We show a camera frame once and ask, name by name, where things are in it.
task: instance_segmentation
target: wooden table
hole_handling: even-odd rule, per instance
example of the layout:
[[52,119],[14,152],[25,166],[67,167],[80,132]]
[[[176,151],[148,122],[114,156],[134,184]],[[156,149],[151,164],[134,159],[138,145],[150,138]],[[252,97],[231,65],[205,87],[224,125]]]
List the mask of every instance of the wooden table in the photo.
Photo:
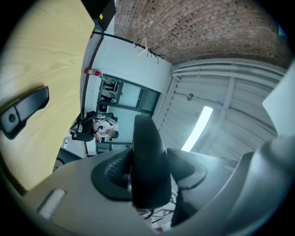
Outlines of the wooden table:
[[0,111],[40,86],[49,103],[14,140],[0,132],[0,151],[30,190],[52,173],[59,148],[80,112],[80,77],[94,23],[80,0],[41,0],[14,30],[0,64]]

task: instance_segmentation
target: white shirt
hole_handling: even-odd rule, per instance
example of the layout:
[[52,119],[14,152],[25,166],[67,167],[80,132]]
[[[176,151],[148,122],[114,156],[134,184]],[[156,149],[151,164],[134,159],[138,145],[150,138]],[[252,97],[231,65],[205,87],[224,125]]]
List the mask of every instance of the white shirt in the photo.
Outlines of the white shirt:
[[96,129],[101,137],[108,137],[107,130],[118,130],[119,127],[117,122],[109,117],[105,117],[103,120],[93,119],[93,122],[96,122]]

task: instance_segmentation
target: person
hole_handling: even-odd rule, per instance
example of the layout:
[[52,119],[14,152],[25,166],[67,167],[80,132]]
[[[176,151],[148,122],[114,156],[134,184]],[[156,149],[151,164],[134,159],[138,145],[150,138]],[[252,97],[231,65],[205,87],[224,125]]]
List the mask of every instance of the person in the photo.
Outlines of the person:
[[103,137],[119,137],[118,124],[110,117],[97,115],[96,118],[92,118],[91,115],[88,115],[85,120],[82,132],[70,131],[72,140],[88,142],[95,137],[97,141],[101,142]]

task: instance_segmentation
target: red fire extinguisher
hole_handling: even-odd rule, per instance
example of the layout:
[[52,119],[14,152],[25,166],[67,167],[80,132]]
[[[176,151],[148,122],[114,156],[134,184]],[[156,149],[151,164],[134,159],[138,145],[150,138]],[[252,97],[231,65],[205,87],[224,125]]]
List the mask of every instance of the red fire extinguisher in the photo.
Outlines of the red fire extinguisher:
[[102,75],[102,72],[100,70],[94,70],[94,69],[88,69],[88,68],[84,70],[84,73],[88,75],[94,75],[94,76]]

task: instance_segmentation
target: fluorescent light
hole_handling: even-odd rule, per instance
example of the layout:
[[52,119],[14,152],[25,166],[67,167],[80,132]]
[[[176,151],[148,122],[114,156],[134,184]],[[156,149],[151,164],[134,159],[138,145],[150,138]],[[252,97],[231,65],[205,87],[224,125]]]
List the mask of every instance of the fluorescent light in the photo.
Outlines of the fluorescent light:
[[199,137],[201,136],[204,128],[206,127],[213,109],[211,107],[205,106],[201,115],[199,116],[199,119],[197,121],[197,124],[195,125],[193,132],[190,134],[188,140],[185,142],[182,151],[190,152],[192,150],[195,143],[198,141]]

